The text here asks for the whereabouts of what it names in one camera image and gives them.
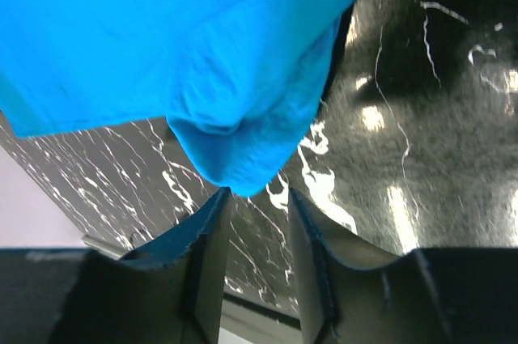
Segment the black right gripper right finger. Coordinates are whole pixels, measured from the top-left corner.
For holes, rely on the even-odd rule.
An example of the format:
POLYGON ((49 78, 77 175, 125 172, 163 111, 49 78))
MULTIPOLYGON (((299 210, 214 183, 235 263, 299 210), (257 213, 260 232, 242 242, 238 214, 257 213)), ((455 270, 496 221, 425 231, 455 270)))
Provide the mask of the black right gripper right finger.
POLYGON ((517 251, 389 253, 289 192, 296 295, 306 343, 514 343, 517 251))

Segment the bright blue t shirt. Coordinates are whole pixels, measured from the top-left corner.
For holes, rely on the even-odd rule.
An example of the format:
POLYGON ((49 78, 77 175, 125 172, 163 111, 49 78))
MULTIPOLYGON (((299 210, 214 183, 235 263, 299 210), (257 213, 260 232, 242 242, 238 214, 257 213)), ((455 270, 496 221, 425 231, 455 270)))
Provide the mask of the bright blue t shirt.
POLYGON ((295 152, 354 0, 1 0, 1 110, 21 138, 165 117, 251 197, 295 152))

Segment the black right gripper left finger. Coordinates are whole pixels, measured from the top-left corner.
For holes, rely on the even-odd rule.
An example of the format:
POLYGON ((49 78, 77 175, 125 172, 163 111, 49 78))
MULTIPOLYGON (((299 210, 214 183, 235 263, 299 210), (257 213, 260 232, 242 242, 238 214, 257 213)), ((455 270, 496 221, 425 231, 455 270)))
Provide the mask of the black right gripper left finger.
POLYGON ((51 343, 216 343, 231 192, 119 260, 88 252, 51 343))

